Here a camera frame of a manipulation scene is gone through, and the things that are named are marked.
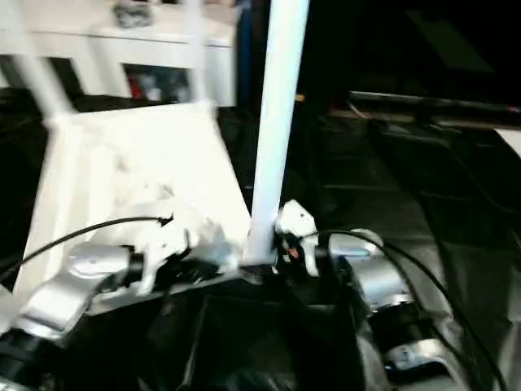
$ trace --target white bar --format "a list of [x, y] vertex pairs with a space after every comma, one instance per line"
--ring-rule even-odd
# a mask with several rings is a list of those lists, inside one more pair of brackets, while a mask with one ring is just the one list
[[203, 0], [186, 0], [188, 14], [188, 26], [190, 38], [191, 70], [189, 72], [190, 88], [194, 96], [192, 100], [199, 102], [207, 99], [206, 92], [206, 72], [205, 72], [205, 53], [204, 53], [204, 32], [203, 23]]
[[8, 29], [12, 31], [10, 44], [17, 49], [15, 63], [44, 117], [51, 118], [72, 112], [67, 96], [49, 63], [38, 56], [33, 40], [25, 28], [18, 1], [3, 0], [2, 5], [7, 16]]
[[309, 0], [273, 0], [252, 206], [244, 261], [266, 259], [278, 214]]

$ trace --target black cable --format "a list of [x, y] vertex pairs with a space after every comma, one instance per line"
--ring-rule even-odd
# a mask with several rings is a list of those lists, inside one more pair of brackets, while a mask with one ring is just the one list
[[44, 253], [45, 251], [57, 246], [58, 244], [62, 244], [63, 242], [66, 242], [72, 238], [75, 238], [77, 236], [86, 234], [87, 232], [98, 230], [99, 228], [104, 228], [106, 226], [115, 226], [116, 224], [121, 224], [123, 222], [159, 222], [162, 225], [166, 224], [167, 222], [171, 221], [172, 218], [163, 218], [163, 217], [123, 217], [123, 218], [117, 218], [116, 220], [109, 220], [108, 222], [100, 222], [99, 224], [94, 224], [93, 226], [87, 226], [85, 228], [81, 228], [78, 231], [71, 232], [70, 234], [67, 234], [65, 236], [62, 236], [59, 239], [53, 240], [52, 242], [46, 244], [45, 246], [40, 247], [38, 250], [33, 251], [28, 256], [23, 258], [21, 261], [15, 262], [13, 265], [9, 266], [7, 270], [5, 270], [0, 275], [0, 283], [3, 283], [6, 278], [8, 278], [11, 273], [24, 265], [25, 263], [31, 261], [38, 255]]
[[402, 257], [410, 261], [412, 264], [414, 264], [416, 267], [418, 267], [428, 278], [432, 281], [432, 283], [438, 288], [440, 293], [445, 297], [447, 302], [449, 303], [454, 318], [462, 325], [462, 327], [469, 332], [472, 339], [474, 340], [475, 344], [478, 346], [479, 350], [483, 354], [485, 360], [487, 361], [487, 364], [490, 366], [491, 372], [494, 374], [494, 377], [497, 379], [497, 383], [499, 384], [499, 388], [501, 391], [508, 391], [508, 388], [506, 386], [505, 378], [503, 377], [499, 367], [494, 362], [494, 359], [488, 352], [487, 348], [484, 346], [483, 341], [479, 338], [477, 333], [475, 332], [474, 328], [472, 327], [471, 323], [468, 321], [466, 316], [464, 315], [461, 307], [458, 303], [450, 296], [447, 289], [443, 286], [443, 284], [432, 274], [432, 272], [424, 266], [417, 258], [413, 257], [412, 255], [408, 254], [406, 251], [402, 250], [401, 248], [398, 248], [397, 246], [389, 243], [385, 243], [384, 246], [379, 244], [378, 242], [372, 240], [371, 238], [368, 238], [367, 236], [363, 234], [359, 234], [356, 232], [352, 232], [349, 230], [322, 230], [322, 231], [315, 231], [311, 234], [303, 235], [300, 237], [300, 239], [307, 238], [309, 236], [320, 236], [324, 234], [344, 234], [348, 236], [352, 236], [354, 238], [358, 238], [361, 240], [364, 240], [367, 243], [373, 244], [378, 250], [380, 250], [383, 255], [398, 269], [398, 271], [401, 273], [402, 278], [405, 280], [405, 282], [408, 285], [408, 288], [410, 290], [411, 295], [413, 296], [413, 299], [417, 302], [418, 306], [420, 307], [420, 310], [423, 308], [423, 305], [421, 304], [421, 301], [418, 297], [418, 292], [414, 289], [413, 284], [410, 281], [409, 276], [405, 273], [405, 270], [403, 266], [389, 253], [387, 248], [390, 248], [395, 253], [400, 254]]

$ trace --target white plastic part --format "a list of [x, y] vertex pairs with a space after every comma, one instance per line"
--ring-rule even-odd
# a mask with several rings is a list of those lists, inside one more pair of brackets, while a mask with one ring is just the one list
[[246, 262], [266, 259], [273, 247], [308, 5], [309, 0], [271, 2]]
[[303, 236], [301, 241], [304, 250], [306, 270], [312, 277], [318, 277], [315, 248], [318, 246], [318, 236], [310, 235], [317, 230], [315, 219], [309, 212], [295, 200], [288, 201], [281, 208], [275, 222], [275, 230], [278, 233], [292, 233], [295, 236]]

